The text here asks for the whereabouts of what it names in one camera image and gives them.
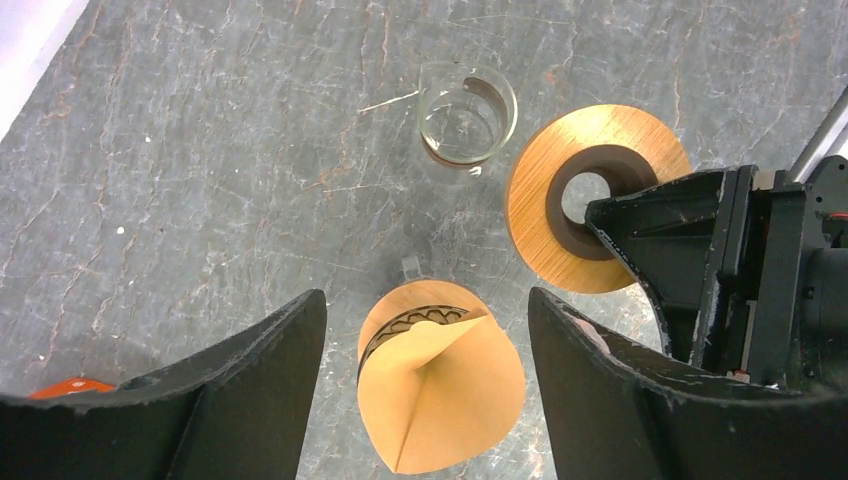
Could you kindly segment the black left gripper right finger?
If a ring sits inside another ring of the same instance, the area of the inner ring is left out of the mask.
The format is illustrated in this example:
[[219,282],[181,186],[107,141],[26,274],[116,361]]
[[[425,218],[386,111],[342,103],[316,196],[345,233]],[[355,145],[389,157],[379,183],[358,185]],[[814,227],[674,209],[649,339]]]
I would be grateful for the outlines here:
[[843,479],[847,399],[740,382],[587,318],[552,292],[527,320],[561,479]]

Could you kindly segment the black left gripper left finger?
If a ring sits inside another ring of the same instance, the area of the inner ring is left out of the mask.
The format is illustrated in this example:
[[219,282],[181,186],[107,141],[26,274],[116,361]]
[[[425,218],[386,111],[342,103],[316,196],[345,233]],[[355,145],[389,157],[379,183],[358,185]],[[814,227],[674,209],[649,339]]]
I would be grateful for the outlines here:
[[303,292],[262,321],[108,392],[1,398],[5,479],[293,479],[327,323]]

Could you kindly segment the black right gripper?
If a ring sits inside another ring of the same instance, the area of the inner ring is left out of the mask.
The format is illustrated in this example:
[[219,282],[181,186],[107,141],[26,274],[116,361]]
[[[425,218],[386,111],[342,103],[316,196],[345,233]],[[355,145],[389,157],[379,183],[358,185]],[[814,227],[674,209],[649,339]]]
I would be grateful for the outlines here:
[[789,391],[847,388],[847,160],[753,166],[596,200],[586,224],[653,306],[664,352]]

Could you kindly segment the wooden dripper ring holder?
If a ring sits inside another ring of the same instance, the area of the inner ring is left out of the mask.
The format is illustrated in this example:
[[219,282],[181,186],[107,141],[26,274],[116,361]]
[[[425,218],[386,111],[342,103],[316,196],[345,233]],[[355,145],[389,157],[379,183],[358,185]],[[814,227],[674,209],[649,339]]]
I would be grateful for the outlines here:
[[581,174],[599,176],[612,196],[638,193],[690,174],[674,132],[633,106],[574,110],[537,131],[514,162],[505,194],[513,245],[542,280],[563,290],[602,294],[634,283],[632,274],[584,222],[562,207]]

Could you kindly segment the brown paper coffee filter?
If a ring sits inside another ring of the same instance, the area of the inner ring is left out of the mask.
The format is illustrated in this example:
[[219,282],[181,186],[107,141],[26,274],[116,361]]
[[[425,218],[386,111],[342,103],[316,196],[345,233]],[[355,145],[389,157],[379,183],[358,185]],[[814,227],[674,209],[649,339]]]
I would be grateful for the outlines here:
[[378,456],[396,474],[466,461],[501,442],[525,403],[524,369],[494,316],[472,311],[441,325],[421,321],[377,347],[357,385]]

